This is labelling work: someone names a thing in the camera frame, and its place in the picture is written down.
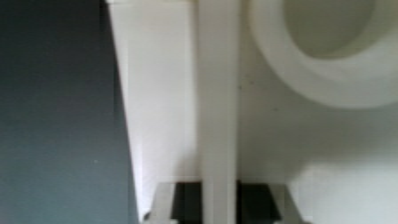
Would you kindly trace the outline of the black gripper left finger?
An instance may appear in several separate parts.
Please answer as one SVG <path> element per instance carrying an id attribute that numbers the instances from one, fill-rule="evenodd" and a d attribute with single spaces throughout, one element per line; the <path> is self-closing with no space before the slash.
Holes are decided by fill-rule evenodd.
<path id="1" fill-rule="evenodd" d="M 198 182 L 159 183 L 141 224 L 202 224 Z"/>

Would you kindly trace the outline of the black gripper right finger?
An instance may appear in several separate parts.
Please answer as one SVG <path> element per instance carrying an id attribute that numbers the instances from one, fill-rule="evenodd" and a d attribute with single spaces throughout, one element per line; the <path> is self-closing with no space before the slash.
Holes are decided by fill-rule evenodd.
<path id="1" fill-rule="evenodd" d="M 308 224 L 280 184 L 239 183 L 236 209 L 237 224 Z"/>

